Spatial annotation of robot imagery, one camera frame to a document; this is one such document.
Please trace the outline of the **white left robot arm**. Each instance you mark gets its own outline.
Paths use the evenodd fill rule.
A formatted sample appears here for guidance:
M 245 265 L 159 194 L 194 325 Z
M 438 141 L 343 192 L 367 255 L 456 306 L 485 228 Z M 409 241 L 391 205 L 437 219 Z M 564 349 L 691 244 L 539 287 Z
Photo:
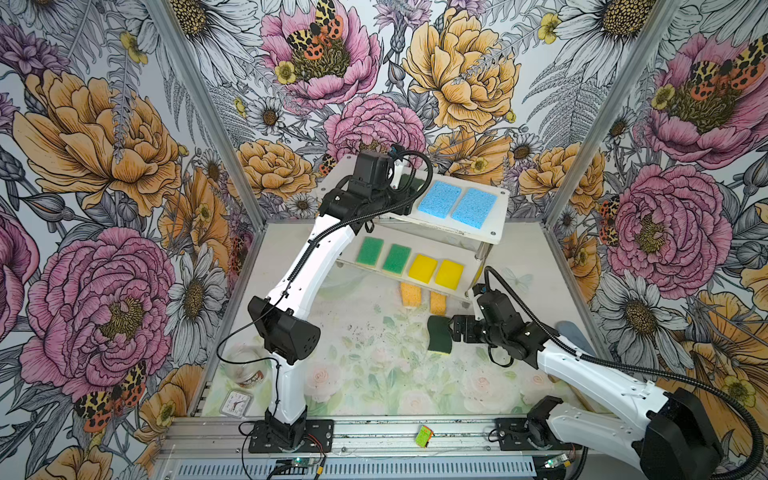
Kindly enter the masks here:
M 274 392 L 261 423 L 266 440 L 295 451 L 306 435 L 304 361 L 321 338 L 311 306 L 337 259 L 363 228 L 385 213 L 409 214 L 424 186 L 415 185 L 419 152 L 400 145 L 361 151 L 353 172 L 326 193 L 314 226 L 289 271 L 264 298 L 248 304 L 252 323 L 273 363 Z

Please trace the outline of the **blue cellulose sponge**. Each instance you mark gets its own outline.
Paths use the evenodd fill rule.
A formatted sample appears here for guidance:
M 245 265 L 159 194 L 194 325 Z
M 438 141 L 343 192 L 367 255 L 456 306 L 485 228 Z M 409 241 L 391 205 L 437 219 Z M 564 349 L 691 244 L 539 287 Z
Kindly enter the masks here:
M 451 218 L 469 227 L 481 229 L 496 200 L 496 195 L 470 188 L 457 204 Z
M 458 186 L 435 181 L 421 200 L 418 210 L 424 214 L 445 219 L 462 194 Z

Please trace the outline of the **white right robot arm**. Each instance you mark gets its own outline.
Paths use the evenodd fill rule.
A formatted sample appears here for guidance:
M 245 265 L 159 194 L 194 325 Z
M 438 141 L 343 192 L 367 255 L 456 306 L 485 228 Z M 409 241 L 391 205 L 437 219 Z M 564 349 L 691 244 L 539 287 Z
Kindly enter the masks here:
M 711 479 L 724 451 L 701 402 L 670 393 L 587 355 L 555 329 L 526 321 L 498 290 L 476 296 L 471 315 L 447 329 L 454 342 L 485 344 L 560 379 L 606 408 L 598 414 L 547 396 L 528 413 L 528 443 L 538 449 L 580 445 L 609 455 L 648 479 Z

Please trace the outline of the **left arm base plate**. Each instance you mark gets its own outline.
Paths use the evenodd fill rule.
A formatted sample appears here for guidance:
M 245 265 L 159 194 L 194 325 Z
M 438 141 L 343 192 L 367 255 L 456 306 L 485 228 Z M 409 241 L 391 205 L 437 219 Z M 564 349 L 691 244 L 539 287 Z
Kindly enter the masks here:
M 330 453 L 334 429 L 333 420 L 299 420 L 293 425 L 259 420 L 249 434 L 247 451 L 251 454 Z

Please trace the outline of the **green scrub sponge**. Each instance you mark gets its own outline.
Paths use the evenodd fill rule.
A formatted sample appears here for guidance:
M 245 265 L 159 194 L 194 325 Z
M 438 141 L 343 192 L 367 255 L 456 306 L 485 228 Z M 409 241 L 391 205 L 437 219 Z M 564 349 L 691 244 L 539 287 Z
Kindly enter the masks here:
M 407 246 L 392 244 L 388 255 L 382 265 L 384 272 L 401 276 L 410 258 L 412 249 Z
M 375 268 L 383 249 L 384 241 L 380 238 L 365 237 L 356 257 L 356 263 Z

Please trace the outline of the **dark green scouring sponge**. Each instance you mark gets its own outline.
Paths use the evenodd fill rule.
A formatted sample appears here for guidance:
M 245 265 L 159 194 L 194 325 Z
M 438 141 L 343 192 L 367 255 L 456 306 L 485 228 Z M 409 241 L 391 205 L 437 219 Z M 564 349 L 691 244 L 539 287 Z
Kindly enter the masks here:
M 413 193 L 415 191 L 418 191 L 423 185 L 423 183 L 424 183 L 424 180 L 421 178 L 414 177 L 413 179 L 410 179 L 409 176 L 402 176 L 400 178 L 400 183 L 398 185 L 398 188 L 403 189 L 407 187 L 408 192 Z
M 432 315 L 427 320 L 429 352 L 449 355 L 453 348 L 451 319 Z

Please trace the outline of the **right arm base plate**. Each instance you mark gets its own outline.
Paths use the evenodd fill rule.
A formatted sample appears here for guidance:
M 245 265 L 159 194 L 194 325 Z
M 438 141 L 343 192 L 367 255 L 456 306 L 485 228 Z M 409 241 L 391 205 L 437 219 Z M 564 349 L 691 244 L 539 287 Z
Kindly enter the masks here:
M 502 417 L 494 420 L 491 435 L 502 451 L 572 451 L 570 443 L 560 442 L 545 422 L 525 417 Z

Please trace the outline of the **yellow sponge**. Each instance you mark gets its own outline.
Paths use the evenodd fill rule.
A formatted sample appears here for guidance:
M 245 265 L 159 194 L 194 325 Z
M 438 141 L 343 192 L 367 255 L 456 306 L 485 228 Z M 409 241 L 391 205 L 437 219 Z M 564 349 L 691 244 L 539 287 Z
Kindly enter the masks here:
M 457 290 L 464 272 L 464 265 L 443 260 L 435 277 L 435 283 L 449 290 Z
M 437 265 L 438 261 L 436 259 L 417 254 L 408 271 L 408 277 L 418 282 L 429 284 Z

